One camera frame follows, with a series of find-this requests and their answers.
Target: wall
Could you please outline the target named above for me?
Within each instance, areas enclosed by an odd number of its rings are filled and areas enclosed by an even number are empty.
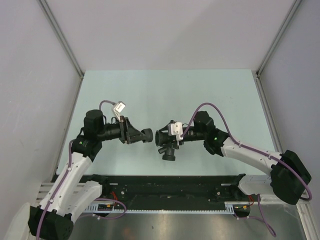
[[[261,75],[284,149],[297,152],[313,177],[320,220],[320,1],[304,1]]]
[[[257,70],[294,0],[50,0],[84,70]]]
[[[0,239],[57,161],[80,79],[35,0],[0,8]]]

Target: white table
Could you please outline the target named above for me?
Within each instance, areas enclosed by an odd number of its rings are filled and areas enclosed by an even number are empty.
[[[234,136],[257,147],[274,150],[252,72],[248,69],[87,71],[67,133],[57,174],[68,160],[68,143],[74,139],[88,110],[102,100],[123,101],[121,114],[138,130],[153,134],[170,120],[188,123],[203,102],[220,108]],[[111,105],[103,113],[110,121]],[[217,112],[208,111],[215,125],[225,130]],[[175,151],[176,161],[164,161],[155,142],[122,144],[103,142],[103,147],[85,174],[205,176],[263,174],[238,160],[210,155],[203,142],[186,142]]]

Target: gray wall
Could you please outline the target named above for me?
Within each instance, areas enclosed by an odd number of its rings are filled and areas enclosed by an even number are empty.
[[[35,0],[0,7],[0,239],[53,172],[80,79]]]
[[[306,0],[261,75],[284,149],[311,173],[313,210],[320,220],[320,1]]]

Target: shiny floor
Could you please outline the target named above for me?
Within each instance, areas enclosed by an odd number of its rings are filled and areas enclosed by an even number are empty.
[[[296,206],[263,205],[279,240],[306,240]],[[257,205],[251,216],[260,217]],[[79,219],[70,240],[272,240],[266,226],[254,219],[223,214],[137,214],[116,220]]]

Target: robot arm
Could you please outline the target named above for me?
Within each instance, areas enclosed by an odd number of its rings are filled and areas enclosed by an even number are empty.
[[[80,214],[102,194],[102,182],[93,179],[73,195],[81,177],[101,150],[102,141],[119,139],[123,144],[152,142],[152,130],[135,129],[127,117],[119,114],[123,108],[122,102],[114,104],[115,123],[104,123],[101,110],[86,113],[84,127],[69,144],[68,163],[39,206],[30,207],[28,225],[33,236],[45,240],[67,240]]]
[[[161,147],[158,152],[163,154],[163,160],[175,161],[175,150],[179,149],[184,142],[203,141],[205,149],[210,154],[237,159],[264,172],[266,177],[258,177],[259,181],[268,184],[267,188],[272,190],[278,198],[292,205],[298,202],[306,189],[300,179],[306,185],[311,181],[309,172],[292,151],[287,150],[285,153],[280,153],[263,150],[238,141],[229,133],[216,128],[213,119],[206,111],[196,113],[193,125],[183,127],[181,122],[172,120],[167,126],[156,131],[155,144]],[[294,170],[300,179],[289,168]],[[244,186],[244,180],[248,181],[248,179],[251,180],[252,177],[245,176],[239,182],[238,187],[243,193],[247,195],[264,193],[249,192],[251,190]]]

